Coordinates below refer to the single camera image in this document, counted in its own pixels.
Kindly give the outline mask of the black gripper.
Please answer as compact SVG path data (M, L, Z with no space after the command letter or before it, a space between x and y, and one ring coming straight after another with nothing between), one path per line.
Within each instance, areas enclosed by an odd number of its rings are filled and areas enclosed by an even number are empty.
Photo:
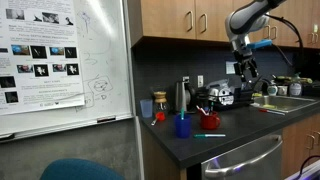
M258 77L259 73L257 70L257 65L252 54L243 55L239 51L234 51L233 54L237 60L237 62L234 64L235 73L240 76L242 83L247 82L246 76L244 75L244 71L246 69L251 71L253 78Z

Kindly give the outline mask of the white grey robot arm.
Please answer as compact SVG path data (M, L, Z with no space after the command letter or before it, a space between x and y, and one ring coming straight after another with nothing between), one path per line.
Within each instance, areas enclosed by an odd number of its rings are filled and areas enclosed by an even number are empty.
M263 29L269 21L269 11L277 8L285 0L253 0L237 9L225 19L225 30L231 43L232 53L237 62L234 64L235 74L242 82L246 81L244 71L249 69L253 77L258 76L257 65L252 49L272 44L270 39L257 42L249 40L249 33Z

